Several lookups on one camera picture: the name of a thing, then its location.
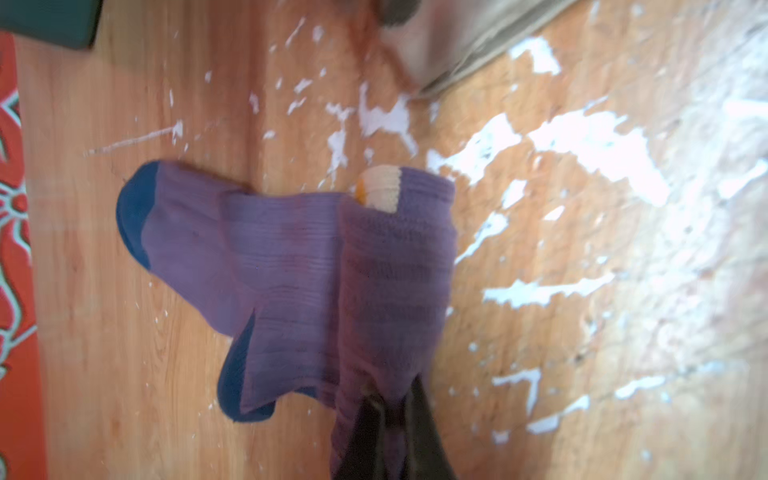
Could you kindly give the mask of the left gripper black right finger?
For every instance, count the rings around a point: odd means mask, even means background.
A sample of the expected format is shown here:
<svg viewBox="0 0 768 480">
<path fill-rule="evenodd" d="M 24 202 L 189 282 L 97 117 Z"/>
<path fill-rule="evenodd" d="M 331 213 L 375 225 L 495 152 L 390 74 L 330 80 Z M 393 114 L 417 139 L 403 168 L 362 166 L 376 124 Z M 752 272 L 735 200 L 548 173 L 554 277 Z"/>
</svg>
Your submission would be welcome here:
<svg viewBox="0 0 768 480">
<path fill-rule="evenodd" d="M 405 397 L 403 414 L 407 452 L 401 478 L 456 480 L 420 376 L 414 379 Z"/>
</svg>

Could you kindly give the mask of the purple sock with yellow cuff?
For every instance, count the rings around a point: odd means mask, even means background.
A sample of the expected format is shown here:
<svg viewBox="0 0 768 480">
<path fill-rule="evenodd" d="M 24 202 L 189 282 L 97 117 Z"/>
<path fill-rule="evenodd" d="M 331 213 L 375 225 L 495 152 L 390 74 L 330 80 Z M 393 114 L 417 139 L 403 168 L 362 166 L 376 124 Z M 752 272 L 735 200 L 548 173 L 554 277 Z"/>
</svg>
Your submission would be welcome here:
<svg viewBox="0 0 768 480">
<path fill-rule="evenodd" d="M 420 169 L 365 170 L 354 193 L 262 196 L 177 161 L 142 165 L 116 223 L 148 272 L 232 341 L 217 386 L 237 423 L 301 393 L 335 413 L 331 472 L 360 406 L 386 407 L 386 479 L 402 479 L 403 406 L 434 357 L 450 303 L 452 182 Z"/>
</svg>

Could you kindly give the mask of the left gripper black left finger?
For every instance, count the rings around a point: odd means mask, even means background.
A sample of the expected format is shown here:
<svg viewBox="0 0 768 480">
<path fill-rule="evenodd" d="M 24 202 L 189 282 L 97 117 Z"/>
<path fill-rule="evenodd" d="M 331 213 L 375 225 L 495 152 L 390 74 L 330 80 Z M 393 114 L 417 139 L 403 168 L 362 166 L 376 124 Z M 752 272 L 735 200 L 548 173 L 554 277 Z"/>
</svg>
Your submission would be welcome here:
<svg viewBox="0 0 768 480">
<path fill-rule="evenodd" d="M 358 411 L 352 435 L 338 470 L 337 480 L 385 480 L 384 437 L 386 407 L 377 394 L 367 395 Z"/>
</svg>

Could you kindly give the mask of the green divided organizer tray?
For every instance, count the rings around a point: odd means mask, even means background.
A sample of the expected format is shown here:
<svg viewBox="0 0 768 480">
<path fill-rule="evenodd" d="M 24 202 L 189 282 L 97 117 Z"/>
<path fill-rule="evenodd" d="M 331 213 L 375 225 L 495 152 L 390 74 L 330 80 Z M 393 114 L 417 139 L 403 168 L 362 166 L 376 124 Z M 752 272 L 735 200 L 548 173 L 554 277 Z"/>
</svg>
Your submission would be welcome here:
<svg viewBox="0 0 768 480">
<path fill-rule="evenodd" d="M 73 50 L 92 46 L 102 0 L 1 0 L 1 29 Z"/>
</svg>

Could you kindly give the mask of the brown argyle sock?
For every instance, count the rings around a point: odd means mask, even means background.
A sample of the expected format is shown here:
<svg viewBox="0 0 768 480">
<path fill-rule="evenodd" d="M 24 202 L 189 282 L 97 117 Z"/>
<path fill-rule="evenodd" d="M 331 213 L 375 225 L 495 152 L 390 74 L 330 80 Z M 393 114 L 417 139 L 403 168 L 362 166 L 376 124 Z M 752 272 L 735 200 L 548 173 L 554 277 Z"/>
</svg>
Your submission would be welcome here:
<svg viewBox="0 0 768 480">
<path fill-rule="evenodd" d="M 378 40 L 421 97 L 438 94 L 544 27 L 572 0 L 374 1 Z"/>
</svg>

